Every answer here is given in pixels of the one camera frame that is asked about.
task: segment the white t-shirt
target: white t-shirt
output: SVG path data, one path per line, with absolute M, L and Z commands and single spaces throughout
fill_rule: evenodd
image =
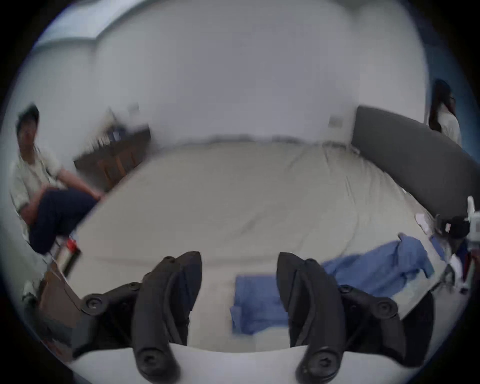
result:
M 20 154 L 13 162 L 10 173 L 10 196 L 17 213 L 20 213 L 33 195 L 40 189 L 42 184 L 51 184 L 57 188 L 64 189 L 65 186 L 57 180 L 61 164 L 56 157 L 46 149 L 35 147 L 35 162 L 26 163 Z M 28 225 L 22 222 L 22 233 L 28 241 Z
M 462 146 L 462 135 L 460 133 L 458 120 L 452 115 L 452 113 L 450 113 L 443 103 L 438 108 L 437 121 L 442 127 L 442 133 L 452 139 L 459 146 Z

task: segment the white bedsheet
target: white bedsheet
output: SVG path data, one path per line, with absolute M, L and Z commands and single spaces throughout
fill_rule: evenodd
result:
M 217 351 L 288 348 L 288 330 L 231 332 L 235 276 L 274 274 L 279 252 L 318 262 L 419 239 L 435 269 L 393 298 L 406 315 L 444 263 L 415 221 L 425 212 L 374 164 L 343 148 L 221 143 L 169 151 L 125 179 L 78 229 L 69 283 L 80 296 L 141 281 L 165 256 L 200 251 L 202 288 L 189 345 Z

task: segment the wooden desk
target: wooden desk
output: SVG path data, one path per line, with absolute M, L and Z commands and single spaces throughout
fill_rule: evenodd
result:
M 123 162 L 129 159 L 135 168 L 139 164 L 135 152 L 145 149 L 150 139 L 150 128 L 143 126 L 119 141 L 79 156 L 73 160 L 73 163 L 77 169 L 87 172 L 94 168 L 100 168 L 107 179 L 108 187 L 112 189 L 127 174 Z M 119 179 L 115 179 L 111 175 L 110 170 L 115 168 L 120 173 Z

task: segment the man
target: man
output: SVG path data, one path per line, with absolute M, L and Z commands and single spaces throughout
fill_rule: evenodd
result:
M 19 147 L 10 194 L 32 249 L 47 253 L 57 236 L 68 236 L 102 198 L 102 193 L 61 167 L 52 153 L 35 145 L 39 113 L 31 105 L 16 125 Z

